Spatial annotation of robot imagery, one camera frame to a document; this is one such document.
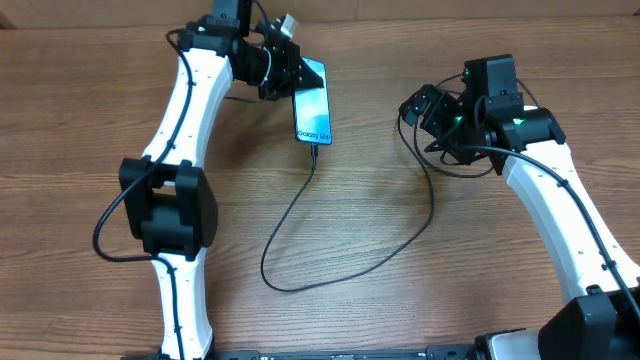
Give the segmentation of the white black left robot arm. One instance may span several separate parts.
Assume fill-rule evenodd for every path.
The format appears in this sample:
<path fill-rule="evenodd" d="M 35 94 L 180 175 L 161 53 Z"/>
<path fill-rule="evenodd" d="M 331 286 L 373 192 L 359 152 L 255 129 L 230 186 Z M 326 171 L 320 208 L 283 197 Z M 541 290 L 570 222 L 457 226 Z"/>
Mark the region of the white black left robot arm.
<path fill-rule="evenodd" d="M 204 266 L 218 207 L 204 166 L 216 115 L 232 84 L 262 100 L 290 98 L 295 138 L 331 144 L 326 66 L 302 56 L 295 18 L 251 22 L 251 1 L 217 1 L 213 11 L 168 35 L 178 55 L 174 88 L 143 155 L 126 158 L 119 182 L 130 229 L 160 287 L 164 337 L 158 359 L 207 359 L 214 332 L 206 313 Z"/>

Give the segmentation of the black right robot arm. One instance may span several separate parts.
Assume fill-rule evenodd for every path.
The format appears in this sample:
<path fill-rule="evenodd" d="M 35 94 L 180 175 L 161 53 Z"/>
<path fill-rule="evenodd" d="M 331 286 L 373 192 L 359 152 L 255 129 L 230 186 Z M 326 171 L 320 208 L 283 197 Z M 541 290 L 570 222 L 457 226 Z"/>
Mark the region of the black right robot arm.
<path fill-rule="evenodd" d="M 566 135 L 504 54 L 465 62 L 452 96 L 425 84 L 398 109 L 433 136 L 425 152 L 456 164 L 487 158 L 532 218 L 555 268 L 564 305 L 541 328 L 502 330 L 471 344 L 431 346 L 429 359 L 636 359 L 639 266 L 616 241 L 583 186 Z"/>

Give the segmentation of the blue Galaxy smartphone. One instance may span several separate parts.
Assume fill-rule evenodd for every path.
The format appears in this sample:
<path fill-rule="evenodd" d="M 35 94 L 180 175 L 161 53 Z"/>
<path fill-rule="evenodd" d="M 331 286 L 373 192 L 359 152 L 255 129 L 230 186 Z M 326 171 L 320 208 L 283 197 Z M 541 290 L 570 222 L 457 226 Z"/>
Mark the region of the blue Galaxy smartphone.
<path fill-rule="evenodd" d="M 326 66 L 323 62 L 303 57 L 309 67 L 323 82 L 321 88 L 296 90 L 293 97 L 296 140 L 303 143 L 332 144 L 330 105 Z"/>

